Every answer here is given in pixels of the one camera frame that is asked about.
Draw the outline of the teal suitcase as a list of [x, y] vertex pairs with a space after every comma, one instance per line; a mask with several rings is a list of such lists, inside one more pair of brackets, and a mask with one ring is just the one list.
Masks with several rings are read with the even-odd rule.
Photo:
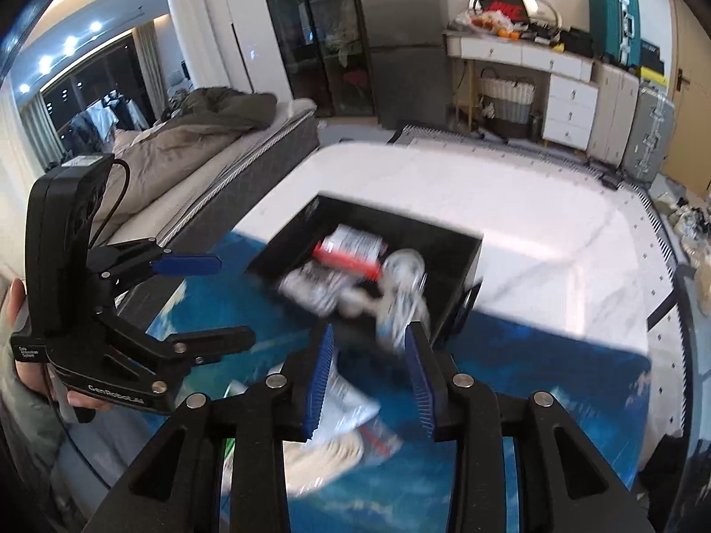
[[588, 0], [594, 54], [622, 68], [641, 61], [639, 0]]

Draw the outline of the green medicine sachet pack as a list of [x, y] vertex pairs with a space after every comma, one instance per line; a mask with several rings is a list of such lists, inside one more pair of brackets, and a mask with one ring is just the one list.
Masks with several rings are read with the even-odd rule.
[[232, 467], [234, 467], [235, 439], [225, 440], [223, 449], [222, 491], [227, 493], [232, 488]]

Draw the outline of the white vanity desk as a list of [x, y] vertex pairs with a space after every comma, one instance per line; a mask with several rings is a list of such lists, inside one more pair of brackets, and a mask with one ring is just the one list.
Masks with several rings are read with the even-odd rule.
[[543, 111], [546, 107], [548, 82], [551, 75], [593, 83], [591, 59], [568, 52], [555, 52], [541, 44], [526, 44], [521, 41], [502, 39], [496, 36], [447, 32], [445, 35], [447, 55], [464, 61], [465, 82], [475, 90], [475, 63], [478, 61], [491, 68], [518, 69], [525, 77], [538, 80], [535, 105]]

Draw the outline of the dark glass display cabinet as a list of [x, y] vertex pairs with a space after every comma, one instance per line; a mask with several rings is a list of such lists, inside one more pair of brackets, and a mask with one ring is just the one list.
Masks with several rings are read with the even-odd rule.
[[374, 114], [356, 0], [266, 0], [292, 94], [321, 117]]

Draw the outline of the woven laundry basket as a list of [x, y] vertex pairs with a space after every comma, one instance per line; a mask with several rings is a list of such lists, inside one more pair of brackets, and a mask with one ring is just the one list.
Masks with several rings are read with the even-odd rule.
[[524, 139], [528, 136], [535, 95], [535, 83], [529, 78], [507, 80], [493, 68], [484, 68], [479, 74], [483, 123], [489, 131], [503, 139]]

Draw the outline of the black open storage box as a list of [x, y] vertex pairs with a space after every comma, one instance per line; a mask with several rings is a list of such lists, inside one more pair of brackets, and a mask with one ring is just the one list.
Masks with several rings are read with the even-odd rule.
[[280, 280], [310, 260], [359, 275], [357, 286], [371, 296], [384, 280], [396, 293], [394, 315], [349, 319], [335, 309], [323, 318], [337, 323], [344, 343], [397, 354], [412, 320], [423, 324], [434, 345], [462, 329], [477, 294], [481, 251], [479, 236], [320, 194], [266, 244], [247, 271], [278, 294]]

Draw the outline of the red-striped bag of rope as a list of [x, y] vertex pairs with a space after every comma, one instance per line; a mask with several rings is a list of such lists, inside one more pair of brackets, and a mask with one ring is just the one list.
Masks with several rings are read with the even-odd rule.
[[382, 465], [402, 447], [403, 440], [380, 418], [325, 443], [286, 442], [283, 461], [287, 496], [306, 497], [361, 465]]

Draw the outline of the white drawer unit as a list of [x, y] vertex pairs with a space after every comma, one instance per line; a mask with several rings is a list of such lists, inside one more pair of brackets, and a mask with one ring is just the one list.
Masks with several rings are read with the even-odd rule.
[[543, 111], [542, 139], [585, 151], [591, 137], [598, 87], [551, 75]]

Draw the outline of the bagged white adidas laces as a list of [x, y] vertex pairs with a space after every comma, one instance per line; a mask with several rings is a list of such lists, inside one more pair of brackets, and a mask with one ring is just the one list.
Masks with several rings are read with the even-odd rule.
[[334, 312], [342, 292], [361, 281], [359, 275], [310, 260], [287, 273], [280, 280], [277, 291], [300, 308], [323, 318]]

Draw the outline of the silver grey suitcase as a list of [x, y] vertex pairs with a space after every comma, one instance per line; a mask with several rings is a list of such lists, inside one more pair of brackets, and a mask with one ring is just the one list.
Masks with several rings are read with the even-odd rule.
[[635, 182], [651, 185], [657, 177], [667, 159], [674, 117], [674, 102], [642, 85], [621, 165]]

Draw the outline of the beige suitcase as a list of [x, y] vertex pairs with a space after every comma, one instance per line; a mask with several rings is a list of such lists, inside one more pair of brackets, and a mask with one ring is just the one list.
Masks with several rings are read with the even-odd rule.
[[618, 167], [630, 135], [639, 95], [639, 79], [615, 65], [594, 61], [592, 82], [598, 87], [587, 154]]

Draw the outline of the arched vanity mirror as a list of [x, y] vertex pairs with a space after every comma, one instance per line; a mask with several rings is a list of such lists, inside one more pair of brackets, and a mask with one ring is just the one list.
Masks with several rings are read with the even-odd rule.
[[548, 0], [469, 0], [469, 10], [475, 12], [498, 10], [515, 23], [535, 24], [556, 32], [563, 20]]

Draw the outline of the white grey printed pouch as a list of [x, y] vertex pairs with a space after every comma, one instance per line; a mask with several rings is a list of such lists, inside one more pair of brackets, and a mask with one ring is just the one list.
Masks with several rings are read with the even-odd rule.
[[314, 448], [345, 436], [375, 419], [380, 409], [376, 399], [364, 394], [342, 377], [336, 367], [336, 358], [332, 358], [320, 423], [304, 446]]

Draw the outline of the olive green blanket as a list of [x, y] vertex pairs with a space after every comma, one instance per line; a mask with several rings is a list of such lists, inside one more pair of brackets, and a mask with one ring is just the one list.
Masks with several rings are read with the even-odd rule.
[[182, 100], [174, 117], [159, 131], [178, 129], [245, 135], [267, 129], [274, 122], [276, 112], [277, 99], [271, 93], [247, 94], [229, 87], [198, 88]]

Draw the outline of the wooden door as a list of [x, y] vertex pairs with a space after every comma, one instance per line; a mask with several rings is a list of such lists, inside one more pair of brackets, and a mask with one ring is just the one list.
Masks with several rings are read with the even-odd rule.
[[710, 36], [683, 0], [670, 0], [674, 53], [670, 93], [675, 103], [664, 173], [696, 196], [710, 193]]

